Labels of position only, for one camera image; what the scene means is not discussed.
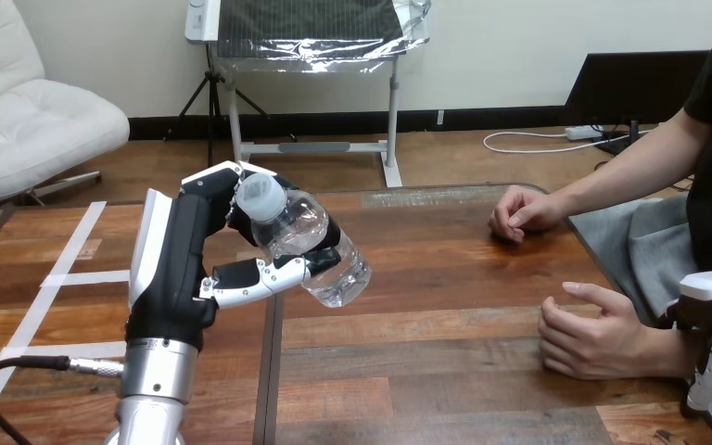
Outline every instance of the white wall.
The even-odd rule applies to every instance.
[[[433,2],[432,40],[401,68],[401,109],[561,105],[589,52],[712,45],[712,0]],[[130,117],[178,114],[202,78],[203,50],[184,39],[186,0],[15,3],[49,79],[92,90]],[[383,110],[387,83],[385,70],[237,77],[271,113]],[[191,109],[206,111],[204,100]]]

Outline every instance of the black monitor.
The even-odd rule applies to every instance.
[[[608,131],[629,125],[630,138],[600,146],[617,154],[637,140],[640,123],[667,121],[678,112],[707,57],[708,51],[588,54],[561,123]]]

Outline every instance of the wrist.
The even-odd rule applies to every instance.
[[[703,351],[703,338],[697,332],[654,329],[644,326],[643,351],[638,359],[643,374],[649,377],[690,378]]]
[[[579,213],[577,208],[577,195],[570,189],[570,187],[565,187],[552,193],[550,195],[550,200],[553,203],[553,207],[558,209],[560,212],[562,219],[577,215]]]

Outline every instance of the power strip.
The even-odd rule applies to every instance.
[[[602,132],[604,131],[602,125],[594,125],[594,127],[598,128],[599,131],[597,132],[590,125],[569,127],[566,129],[566,139],[570,141],[581,141],[583,139],[593,139],[602,137]]]

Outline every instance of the cable connector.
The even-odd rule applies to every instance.
[[[70,359],[70,371],[78,374],[119,378],[124,373],[124,363],[100,359]]]

